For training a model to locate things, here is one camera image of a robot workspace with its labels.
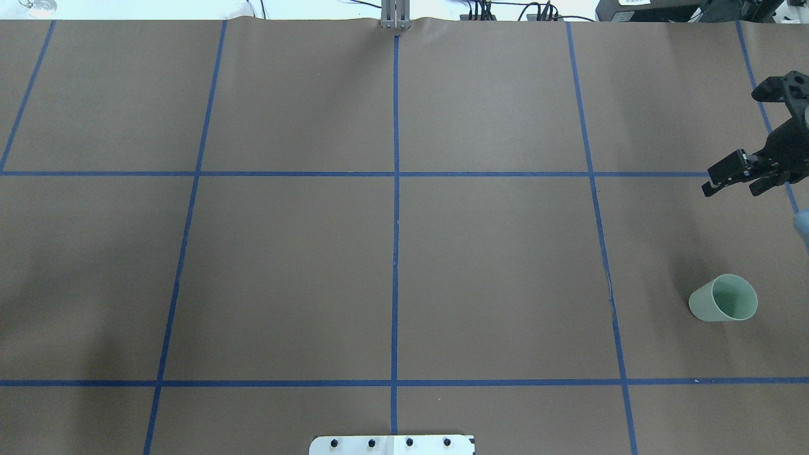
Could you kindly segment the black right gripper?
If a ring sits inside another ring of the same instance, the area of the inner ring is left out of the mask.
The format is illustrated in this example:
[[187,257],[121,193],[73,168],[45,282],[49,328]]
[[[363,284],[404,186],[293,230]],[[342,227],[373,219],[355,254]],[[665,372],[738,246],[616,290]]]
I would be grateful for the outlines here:
[[[807,120],[792,118],[769,133],[765,146],[754,153],[756,161],[749,185],[752,196],[778,186],[796,184],[807,177]],[[751,164],[743,149],[734,150],[707,170],[708,181],[702,185],[705,198],[710,198],[728,185],[750,181]]]

